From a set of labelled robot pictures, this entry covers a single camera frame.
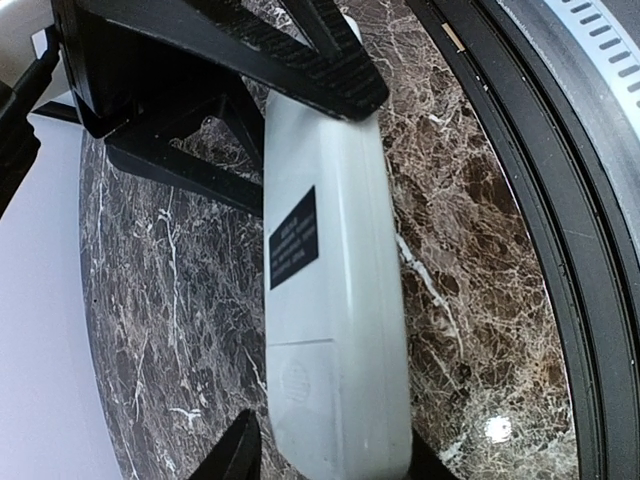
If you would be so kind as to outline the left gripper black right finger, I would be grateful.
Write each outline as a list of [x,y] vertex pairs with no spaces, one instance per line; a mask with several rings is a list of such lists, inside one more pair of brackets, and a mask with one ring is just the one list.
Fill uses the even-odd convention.
[[459,480],[440,460],[418,432],[412,433],[411,480]]

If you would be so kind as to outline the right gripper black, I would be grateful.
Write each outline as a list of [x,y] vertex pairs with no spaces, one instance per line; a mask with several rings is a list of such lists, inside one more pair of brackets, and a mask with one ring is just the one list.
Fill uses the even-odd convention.
[[82,1],[52,7],[79,117],[117,169],[263,216],[262,186],[171,145],[219,119],[261,173],[265,120],[250,93],[217,93],[214,65]]

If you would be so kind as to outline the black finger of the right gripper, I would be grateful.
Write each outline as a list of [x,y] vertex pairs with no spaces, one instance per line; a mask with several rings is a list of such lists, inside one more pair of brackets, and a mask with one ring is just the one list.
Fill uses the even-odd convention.
[[302,37],[239,1],[82,1],[110,24],[176,47],[336,119],[365,120],[389,90],[332,1],[286,1]]

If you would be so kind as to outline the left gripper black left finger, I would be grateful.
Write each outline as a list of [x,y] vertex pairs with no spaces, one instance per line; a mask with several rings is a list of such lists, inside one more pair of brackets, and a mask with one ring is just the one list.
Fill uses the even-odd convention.
[[256,412],[242,410],[189,480],[258,480],[262,437]]

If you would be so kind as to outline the white red remote control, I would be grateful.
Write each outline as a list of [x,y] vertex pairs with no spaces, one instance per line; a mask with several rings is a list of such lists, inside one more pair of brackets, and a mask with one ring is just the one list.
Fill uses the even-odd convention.
[[412,451],[407,335],[378,119],[266,103],[264,293],[269,345],[332,341],[341,475],[401,479]]

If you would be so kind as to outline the white battery cover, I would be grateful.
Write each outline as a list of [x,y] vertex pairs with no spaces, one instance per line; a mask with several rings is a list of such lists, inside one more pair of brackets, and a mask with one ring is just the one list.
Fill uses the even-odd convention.
[[269,345],[268,413],[279,453],[310,479],[341,475],[337,351],[332,341]]

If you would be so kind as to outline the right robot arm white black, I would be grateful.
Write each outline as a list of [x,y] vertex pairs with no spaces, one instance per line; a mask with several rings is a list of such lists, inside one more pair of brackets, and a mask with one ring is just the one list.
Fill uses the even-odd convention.
[[46,1],[47,41],[14,83],[1,86],[1,203],[31,169],[40,140],[28,116],[57,66],[75,104],[56,110],[104,140],[118,169],[254,216],[263,190],[172,146],[207,115],[222,120],[256,169],[265,120],[246,87],[254,80],[321,113],[362,121],[388,88],[331,1],[287,1],[300,37],[239,1]]

